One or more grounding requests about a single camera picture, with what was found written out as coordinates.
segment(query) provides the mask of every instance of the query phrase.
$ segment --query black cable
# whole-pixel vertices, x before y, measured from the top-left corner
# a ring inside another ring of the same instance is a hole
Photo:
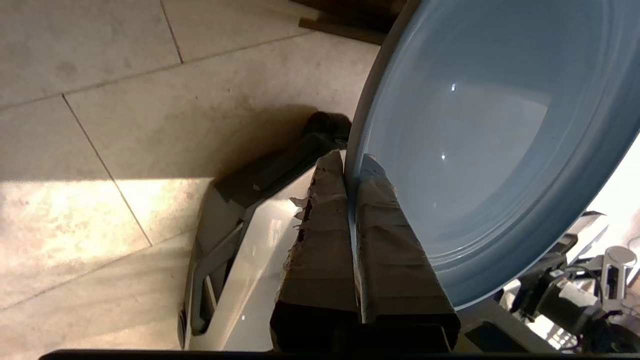
[[[596,273],[594,273],[592,270],[582,266],[582,265],[571,265],[569,267],[567,267],[565,270],[569,271],[569,269],[571,268],[575,268],[575,269],[579,269],[582,270],[584,272],[586,272],[587,274],[589,274],[593,280],[595,280],[596,282],[596,296],[598,297],[598,300],[600,301],[600,303],[602,303],[602,299],[603,299],[603,294],[604,294],[604,289],[602,288],[602,283],[600,282],[600,278],[599,276],[596,275]]]

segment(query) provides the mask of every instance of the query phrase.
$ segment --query tiled floor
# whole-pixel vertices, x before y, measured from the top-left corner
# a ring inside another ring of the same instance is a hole
[[[209,181],[315,108],[352,117],[378,52],[301,16],[286,0],[0,0],[0,358],[177,346]]]

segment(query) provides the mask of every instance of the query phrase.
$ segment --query blue plate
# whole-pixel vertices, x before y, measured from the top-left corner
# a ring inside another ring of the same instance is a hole
[[[429,1],[399,18],[346,174],[353,191],[365,153],[385,168],[456,308],[553,246],[633,142],[638,19],[635,0]]]

